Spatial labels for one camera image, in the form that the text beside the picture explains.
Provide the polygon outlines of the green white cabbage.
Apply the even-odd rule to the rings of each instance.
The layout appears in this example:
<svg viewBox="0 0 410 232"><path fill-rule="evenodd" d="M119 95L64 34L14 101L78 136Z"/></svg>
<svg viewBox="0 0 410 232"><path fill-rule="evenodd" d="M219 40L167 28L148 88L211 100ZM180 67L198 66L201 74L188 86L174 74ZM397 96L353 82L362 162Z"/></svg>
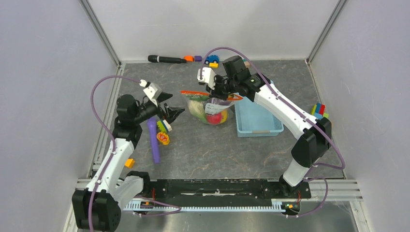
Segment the green white cabbage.
<svg viewBox="0 0 410 232"><path fill-rule="evenodd" d="M196 118L202 122L206 122L206 114L201 101L188 101L188 110Z"/></svg>

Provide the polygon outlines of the yellow bell pepper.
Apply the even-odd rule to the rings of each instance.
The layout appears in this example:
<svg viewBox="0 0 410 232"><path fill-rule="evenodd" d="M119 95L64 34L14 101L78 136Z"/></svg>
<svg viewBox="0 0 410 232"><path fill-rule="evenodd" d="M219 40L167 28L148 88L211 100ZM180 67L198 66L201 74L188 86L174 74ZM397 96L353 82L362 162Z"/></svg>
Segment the yellow bell pepper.
<svg viewBox="0 0 410 232"><path fill-rule="evenodd" d="M221 123L224 123L228 119L228 116L229 116L228 109L221 111L220 116L221 116L221 119L220 119L220 124L221 124Z"/></svg>

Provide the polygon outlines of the clear zip top bag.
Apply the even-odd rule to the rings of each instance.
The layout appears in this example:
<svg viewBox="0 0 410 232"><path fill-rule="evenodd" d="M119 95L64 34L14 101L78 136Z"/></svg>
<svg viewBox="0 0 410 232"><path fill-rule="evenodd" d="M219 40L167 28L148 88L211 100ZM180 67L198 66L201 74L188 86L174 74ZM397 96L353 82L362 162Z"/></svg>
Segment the clear zip top bag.
<svg viewBox="0 0 410 232"><path fill-rule="evenodd" d="M238 101L242 100L243 97L237 95L237 94L230 94L228 95L228 99L229 101L233 101L234 103L231 105L215 105L215 104L211 104L211 99L213 97L210 97L208 93L205 92L199 92L199 91L191 91L191 90L181 90L180 93L185 97L187 103L189 100L193 100L193 101L199 101L202 102L203 106L204 106L204 110L205 110L205 114L217 114L220 113L221 111L228 109L228 114L229 113L229 109Z"/></svg>

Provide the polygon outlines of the light blue plastic basket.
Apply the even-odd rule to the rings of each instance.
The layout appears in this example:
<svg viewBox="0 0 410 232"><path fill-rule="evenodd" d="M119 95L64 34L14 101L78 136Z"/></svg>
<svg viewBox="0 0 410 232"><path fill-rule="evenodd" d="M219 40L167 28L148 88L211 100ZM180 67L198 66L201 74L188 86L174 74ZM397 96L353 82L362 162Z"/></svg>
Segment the light blue plastic basket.
<svg viewBox="0 0 410 232"><path fill-rule="evenodd" d="M270 137L284 131L284 126L262 106L244 98L234 104L238 137Z"/></svg>

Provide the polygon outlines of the red apple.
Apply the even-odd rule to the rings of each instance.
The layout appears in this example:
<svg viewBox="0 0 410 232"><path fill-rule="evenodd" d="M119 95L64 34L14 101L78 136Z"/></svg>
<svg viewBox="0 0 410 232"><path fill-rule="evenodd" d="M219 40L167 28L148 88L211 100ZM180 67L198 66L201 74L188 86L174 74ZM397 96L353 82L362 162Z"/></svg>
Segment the red apple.
<svg viewBox="0 0 410 232"><path fill-rule="evenodd" d="M217 114L206 114L205 115L206 121L211 125L218 125L222 122L223 115L222 112Z"/></svg>

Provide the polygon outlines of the purple eggplant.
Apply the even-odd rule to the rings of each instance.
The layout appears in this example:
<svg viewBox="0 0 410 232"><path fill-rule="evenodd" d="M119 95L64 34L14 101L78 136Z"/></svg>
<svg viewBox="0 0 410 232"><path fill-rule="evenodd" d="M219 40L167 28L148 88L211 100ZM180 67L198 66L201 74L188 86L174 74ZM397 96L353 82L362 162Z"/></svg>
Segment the purple eggplant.
<svg viewBox="0 0 410 232"><path fill-rule="evenodd" d="M215 104L215 105L224 105L224 106L227 106L227 105L233 104L234 102L233 102L233 101L229 101L229 100L222 100L222 99L218 99L218 98L212 98L210 103L211 103L211 104Z"/></svg>

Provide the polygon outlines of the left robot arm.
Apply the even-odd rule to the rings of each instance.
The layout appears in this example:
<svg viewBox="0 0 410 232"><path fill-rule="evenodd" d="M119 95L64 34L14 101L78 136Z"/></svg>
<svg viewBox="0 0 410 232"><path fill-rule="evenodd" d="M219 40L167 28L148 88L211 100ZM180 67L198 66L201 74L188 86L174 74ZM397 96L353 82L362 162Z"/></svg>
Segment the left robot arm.
<svg viewBox="0 0 410 232"><path fill-rule="evenodd" d="M132 198L151 195L153 187L147 172L130 171L122 183L118 181L126 160L141 138L141 124L156 116L172 123L184 112L184 108L170 107L165 103L172 96L163 92L145 103L140 103L130 94L117 99L117 117L107 154L87 186L75 190L72 196L78 228L113 232L119 226L122 210Z"/></svg>

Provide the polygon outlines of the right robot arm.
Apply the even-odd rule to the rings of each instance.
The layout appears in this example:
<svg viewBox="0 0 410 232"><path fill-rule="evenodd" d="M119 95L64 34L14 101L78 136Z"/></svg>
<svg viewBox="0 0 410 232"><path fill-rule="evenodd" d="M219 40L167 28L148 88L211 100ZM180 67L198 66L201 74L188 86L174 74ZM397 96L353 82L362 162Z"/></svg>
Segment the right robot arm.
<svg viewBox="0 0 410 232"><path fill-rule="evenodd" d="M317 119L304 112L285 97L260 71L251 74L240 56L233 56L223 63L226 75L216 74L212 68L198 70L197 80L206 87L211 97L226 100L238 93L263 107L279 119L297 140L291 150L292 161L280 177L279 191L292 197L299 190L309 169L331 146L332 124L329 119Z"/></svg>

